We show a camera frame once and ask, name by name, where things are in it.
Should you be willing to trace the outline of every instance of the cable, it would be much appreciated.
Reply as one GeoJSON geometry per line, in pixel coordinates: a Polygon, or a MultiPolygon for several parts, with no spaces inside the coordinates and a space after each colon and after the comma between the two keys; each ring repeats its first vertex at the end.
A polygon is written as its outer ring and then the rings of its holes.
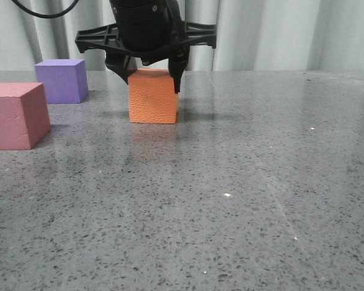
{"type": "Polygon", "coordinates": [[[39,18],[57,18],[57,17],[61,17],[63,15],[65,15],[67,12],[71,11],[71,9],[74,8],[74,6],[77,5],[79,0],[74,0],[73,3],[71,3],[71,5],[69,7],[67,7],[65,10],[59,12],[59,13],[54,13],[54,14],[40,14],[37,12],[34,12],[30,9],[28,9],[26,6],[22,5],[18,0],[11,0],[13,3],[15,3],[21,10],[27,12],[28,14],[32,15],[32,16],[36,16],[39,18]]]}

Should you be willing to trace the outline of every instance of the orange foam cube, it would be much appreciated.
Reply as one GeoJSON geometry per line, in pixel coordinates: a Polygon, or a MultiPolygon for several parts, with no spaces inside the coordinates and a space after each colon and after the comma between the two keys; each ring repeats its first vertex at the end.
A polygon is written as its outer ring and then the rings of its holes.
{"type": "Polygon", "coordinates": [[[168,70],[138,69],[129,76],[128,84],[131,122],[176,123],[178,94],[168,70]]]}

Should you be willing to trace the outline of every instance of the purple cube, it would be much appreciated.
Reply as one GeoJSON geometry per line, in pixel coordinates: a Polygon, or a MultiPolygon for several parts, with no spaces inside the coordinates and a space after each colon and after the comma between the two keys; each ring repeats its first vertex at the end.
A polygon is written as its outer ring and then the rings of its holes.
{"type": "Polygon", "coordinates": [[[88,95],[85,60],[48,59],[35,65],[47,103],[81,103],[88,95]]]}

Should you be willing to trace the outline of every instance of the white curtain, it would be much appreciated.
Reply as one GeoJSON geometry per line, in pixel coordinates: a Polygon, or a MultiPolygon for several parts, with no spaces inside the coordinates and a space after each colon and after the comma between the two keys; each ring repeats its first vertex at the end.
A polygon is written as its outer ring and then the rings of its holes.
{"type": "MultiPolygon", "coordinates": [[[[21,0],[54,13],[72,0],[21,0]]],[[[217,49],[193,47],[190,70],[364,69],[364,0],[178,0],[183,19],[217,23],[217,49]]],[[[50,58],[84,58],[105,70],[104,52],[80,54],[78,30],[113,23],[109,0],[80,0],[59,19],[38,19],[0,0],[0,70],[33,70],[50,58]]],[[[154,67],[166,67],[159,62],[154,67]]]]}

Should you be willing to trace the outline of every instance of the foam block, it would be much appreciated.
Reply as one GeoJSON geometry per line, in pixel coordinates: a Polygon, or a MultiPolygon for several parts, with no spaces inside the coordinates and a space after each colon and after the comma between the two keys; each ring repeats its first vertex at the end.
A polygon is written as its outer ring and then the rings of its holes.
{"type": "Polygon", "coordinates": [[[49,104],[81,103],[89,93],[83,59],[48,59],[35,65],[35,73],[49,104]]]}
{"type": "Polygon", "coordinates": [[[174,124],[178,94],[168,70],[139,69],[129,76],[129,118],[131,122],[174,124]]]}
{"type": "Polygon", "coordinates": [[[49,132],[41,83],[0,83],[0,150],[29,150],[49,132]]]}

